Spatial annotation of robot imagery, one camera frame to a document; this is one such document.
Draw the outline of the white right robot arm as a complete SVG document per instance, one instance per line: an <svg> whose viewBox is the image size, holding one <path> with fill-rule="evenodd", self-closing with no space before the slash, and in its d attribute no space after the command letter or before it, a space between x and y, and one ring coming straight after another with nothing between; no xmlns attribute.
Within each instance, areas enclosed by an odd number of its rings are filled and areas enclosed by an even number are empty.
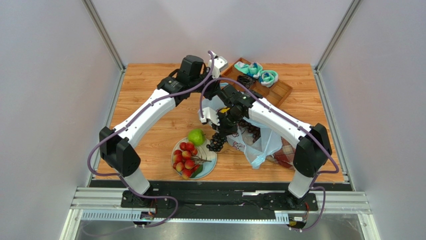
<svg viewBox="0 0 426 240"><path fill-rule="evenodd" d="M218 123L214 126L218 133L231 136L237 133L240 120L250 120L265 126L294 148L295 173L287 190L296 199L308 193L322 166L333 159L327 130L320 123L312 126L286 114L261 95L238 91L229 84L212 100L218 104L217 111L227 108L223 113L216 113Z"/></svg>

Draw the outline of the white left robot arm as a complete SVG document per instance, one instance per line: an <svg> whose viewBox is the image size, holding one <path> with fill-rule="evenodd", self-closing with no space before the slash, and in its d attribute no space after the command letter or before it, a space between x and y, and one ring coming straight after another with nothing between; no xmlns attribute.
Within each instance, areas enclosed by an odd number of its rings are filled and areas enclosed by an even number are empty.
<svg viewBox="0 0 426 240"><path fill-rule="evenodd" d="M131 116L114 128L106 126L99 132L101 159L137 196L144 195L151 186L140 170L141 159L135 150L142 137L192 93L219 89L217 83L213 87L207 84L221 75L228 61L212 51L209 54L207 64L198 56L185 56L180 67L162 79L149 99Z"/></svg>

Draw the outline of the red purple fake grape bunch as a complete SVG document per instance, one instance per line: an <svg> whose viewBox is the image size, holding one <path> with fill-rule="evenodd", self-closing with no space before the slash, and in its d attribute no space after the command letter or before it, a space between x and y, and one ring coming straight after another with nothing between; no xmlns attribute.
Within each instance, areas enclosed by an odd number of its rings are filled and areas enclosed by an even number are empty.
<svg viewBox="0 0 426 240"><path fill-rule="evenodd" d="M261 129L245 120L241 120L238 127L243 140L246 142L255 143L261 137Z"/></svg>

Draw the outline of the dark fake grape bunch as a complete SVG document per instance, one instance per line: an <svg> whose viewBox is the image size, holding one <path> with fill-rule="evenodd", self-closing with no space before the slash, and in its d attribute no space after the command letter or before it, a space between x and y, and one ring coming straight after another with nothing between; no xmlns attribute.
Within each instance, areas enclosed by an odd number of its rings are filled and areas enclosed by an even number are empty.
<svg viewBox="0 0 426 240"><path fill-rule="evenodd" d="M226 142L227 142L227 136L219 132L216 132L212 135L206 147L210 152L219 153L223 149L224 144Z"/></svg>

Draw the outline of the green fake apple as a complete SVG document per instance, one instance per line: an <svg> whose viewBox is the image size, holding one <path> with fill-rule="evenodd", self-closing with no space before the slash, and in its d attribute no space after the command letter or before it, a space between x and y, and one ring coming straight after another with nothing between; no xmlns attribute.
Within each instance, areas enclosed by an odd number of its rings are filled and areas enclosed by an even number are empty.
<svg viewBox="0 0 426 240"><path fill-rule="evenodd" d="M188 140L192 142L196 147L202 146L206 141L205 133L202 129L196 128L191 130L187 136Z"/></svg>

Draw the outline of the light blue plastic bag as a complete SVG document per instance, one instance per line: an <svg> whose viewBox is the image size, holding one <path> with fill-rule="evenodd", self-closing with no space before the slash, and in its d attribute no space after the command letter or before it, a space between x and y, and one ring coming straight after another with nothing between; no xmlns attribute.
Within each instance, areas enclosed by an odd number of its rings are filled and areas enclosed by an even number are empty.
<svg viewBox="0 0 426 240"><path fill-rule="evenodd" d="M215 131L207 147L210 151L221 151L228 143L234 149L241 151L251 167L259 169L267 156L273 155L282 149L282 138L266 125L241 115L237 110L232 115L234 104L226 106L215 96L211 100L203 99L199 116L206 120Z"/></svg>

